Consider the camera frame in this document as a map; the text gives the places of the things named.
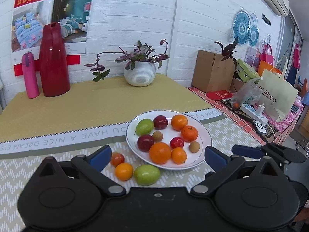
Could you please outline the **brown cardboard box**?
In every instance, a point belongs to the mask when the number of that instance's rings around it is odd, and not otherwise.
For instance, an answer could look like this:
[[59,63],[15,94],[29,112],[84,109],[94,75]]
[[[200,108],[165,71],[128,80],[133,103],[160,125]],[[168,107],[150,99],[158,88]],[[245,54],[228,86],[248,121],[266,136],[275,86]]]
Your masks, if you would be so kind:
[[229,91],[232,84],[235,64],[232,58],[225,60],[218,53],[199,50],[192,78],[192,87],[208,93]]

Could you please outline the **white round device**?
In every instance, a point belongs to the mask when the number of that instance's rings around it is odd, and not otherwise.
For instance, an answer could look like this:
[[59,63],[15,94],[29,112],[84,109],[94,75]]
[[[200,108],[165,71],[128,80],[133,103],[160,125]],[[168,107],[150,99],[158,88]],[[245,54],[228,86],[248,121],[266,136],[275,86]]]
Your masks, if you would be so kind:
[[264,125],[259,121],[254,121],[254,128],[258,134],[261,134],[261,135],[267,134],[267,131]]

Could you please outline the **white ribbed plant pot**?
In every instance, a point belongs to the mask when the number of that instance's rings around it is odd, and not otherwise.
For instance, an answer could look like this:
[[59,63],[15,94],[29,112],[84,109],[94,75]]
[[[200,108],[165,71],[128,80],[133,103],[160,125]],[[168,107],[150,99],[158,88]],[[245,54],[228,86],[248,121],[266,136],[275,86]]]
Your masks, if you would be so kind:
[[128,84],[136,87],[150,85],[156,75],[156,66],[149,62],[136,62],[133,70],[124,69],[124,77]]

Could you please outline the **yellow orange fruit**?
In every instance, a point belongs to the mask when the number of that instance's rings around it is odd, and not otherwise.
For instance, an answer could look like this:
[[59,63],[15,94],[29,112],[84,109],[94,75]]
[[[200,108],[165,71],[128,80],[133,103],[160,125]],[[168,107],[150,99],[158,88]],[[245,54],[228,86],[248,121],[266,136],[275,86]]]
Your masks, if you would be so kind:
[[115,175],[121,181],[129,180],[133,175],[134,169],[129,163],[120,163],[115,168]]

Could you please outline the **lower right tangerine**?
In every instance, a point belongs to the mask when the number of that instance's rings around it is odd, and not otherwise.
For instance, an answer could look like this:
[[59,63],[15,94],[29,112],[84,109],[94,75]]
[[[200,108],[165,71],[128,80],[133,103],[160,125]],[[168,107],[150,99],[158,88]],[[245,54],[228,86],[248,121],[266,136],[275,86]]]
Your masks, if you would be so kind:
[[193,142],[198,138],[198,131],[195,127],[187,125],[181,129],[181,137],[186,142]]

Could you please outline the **reddish green small fruit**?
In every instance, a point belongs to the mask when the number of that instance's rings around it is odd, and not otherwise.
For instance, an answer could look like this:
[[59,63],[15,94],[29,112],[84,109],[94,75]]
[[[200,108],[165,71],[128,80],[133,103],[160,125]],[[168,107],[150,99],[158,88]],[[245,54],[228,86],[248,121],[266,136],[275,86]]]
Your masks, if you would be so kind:
[[125,158],[121,153],[119,153],[119,152],[113,152],[112,153],[110,164],[114,168],[116,168],[119,164],[124,163],[124,162],[125,162]]

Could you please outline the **upper right orange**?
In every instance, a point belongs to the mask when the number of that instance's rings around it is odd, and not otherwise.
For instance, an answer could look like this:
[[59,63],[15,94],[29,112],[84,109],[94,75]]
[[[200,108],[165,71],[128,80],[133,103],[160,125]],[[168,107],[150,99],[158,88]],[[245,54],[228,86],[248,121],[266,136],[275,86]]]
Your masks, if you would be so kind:
[[171,126],[176,131],[181,131],[186,125],[188,125],[188,119],[184,115],[177,114],[171,118]]

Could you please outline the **large green fruit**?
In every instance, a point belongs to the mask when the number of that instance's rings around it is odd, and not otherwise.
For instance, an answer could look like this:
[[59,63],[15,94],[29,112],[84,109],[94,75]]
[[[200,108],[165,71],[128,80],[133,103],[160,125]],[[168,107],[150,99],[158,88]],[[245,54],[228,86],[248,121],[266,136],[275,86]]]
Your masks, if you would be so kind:
[[136,182],[142,186],[155,184],[161,177],[160,170],[153,165],[141,165],[134,170]]

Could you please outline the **small orange front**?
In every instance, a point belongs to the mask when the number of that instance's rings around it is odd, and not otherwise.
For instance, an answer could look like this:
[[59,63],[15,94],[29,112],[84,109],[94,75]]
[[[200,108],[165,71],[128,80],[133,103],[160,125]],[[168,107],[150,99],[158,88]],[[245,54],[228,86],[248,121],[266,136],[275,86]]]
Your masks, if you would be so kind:
[[181,147],[176,147],[172,150],[171,159],[175,164],[183,164],[187,160],[187,154]]

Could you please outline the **red plum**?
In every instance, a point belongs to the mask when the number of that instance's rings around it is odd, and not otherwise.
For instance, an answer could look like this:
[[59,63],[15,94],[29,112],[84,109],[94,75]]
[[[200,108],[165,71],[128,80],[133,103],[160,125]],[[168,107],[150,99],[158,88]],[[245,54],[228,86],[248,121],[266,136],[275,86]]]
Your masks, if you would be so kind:
[[184,147],[184,140],[181,137],[174,137],[170,140],[170,147],[175,149],[177,147]]

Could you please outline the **dark purple plum on plate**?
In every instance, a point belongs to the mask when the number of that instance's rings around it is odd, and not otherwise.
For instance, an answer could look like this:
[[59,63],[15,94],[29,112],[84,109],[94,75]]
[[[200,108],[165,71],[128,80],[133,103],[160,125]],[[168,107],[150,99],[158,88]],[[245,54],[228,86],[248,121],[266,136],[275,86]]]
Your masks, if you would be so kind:
[[166,127],[168,126],[168,120],[165,116],[163,115],[158,115],[153,119],[154,122],[154,128],[155,130],[162,130],[162,129],[166,129]]

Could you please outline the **clear plastic bag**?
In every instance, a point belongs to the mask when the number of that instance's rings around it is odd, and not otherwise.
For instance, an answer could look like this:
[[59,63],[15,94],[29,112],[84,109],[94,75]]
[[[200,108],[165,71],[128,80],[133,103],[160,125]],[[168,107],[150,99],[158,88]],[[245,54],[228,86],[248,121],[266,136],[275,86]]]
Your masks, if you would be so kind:
[[257,103],[262,95],[262,91],[259,88],[263,78],[254,78],[249,80],[232,96],[230,103],[234,109],[240,109],[243,104],[249,104],[251,106]]

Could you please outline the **large orange on plate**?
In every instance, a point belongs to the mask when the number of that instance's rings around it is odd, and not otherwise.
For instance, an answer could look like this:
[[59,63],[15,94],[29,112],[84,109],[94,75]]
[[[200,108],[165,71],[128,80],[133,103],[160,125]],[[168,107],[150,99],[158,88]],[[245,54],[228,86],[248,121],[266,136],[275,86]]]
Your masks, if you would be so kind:
[[162,165],[171,158],[172,150],[166,143],[158,142],[151,146],[149,156],[153,163]]

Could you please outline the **green fruit on plate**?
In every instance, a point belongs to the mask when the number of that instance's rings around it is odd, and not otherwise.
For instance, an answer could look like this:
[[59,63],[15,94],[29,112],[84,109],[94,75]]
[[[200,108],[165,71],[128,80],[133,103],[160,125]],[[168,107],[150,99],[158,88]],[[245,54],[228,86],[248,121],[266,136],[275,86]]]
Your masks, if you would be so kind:
[[150,134],[154,129],[154,122],[149,119],[142,119],[136,126],[136,134],[138,136]]

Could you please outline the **white power strip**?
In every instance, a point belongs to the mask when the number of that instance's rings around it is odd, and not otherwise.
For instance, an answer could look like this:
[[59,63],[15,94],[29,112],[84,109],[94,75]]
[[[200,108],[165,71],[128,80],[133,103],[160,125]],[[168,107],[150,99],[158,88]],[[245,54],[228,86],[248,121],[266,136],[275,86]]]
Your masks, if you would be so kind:
[[242,104],[240,107],[240,110],[246,113],[249,117],[253,118],[254,120],[257,120],[261,122],[263,125],[265,125],[269,120],[264,116],[263,114],[257,115],[257,110],[253,108],[249,104]]

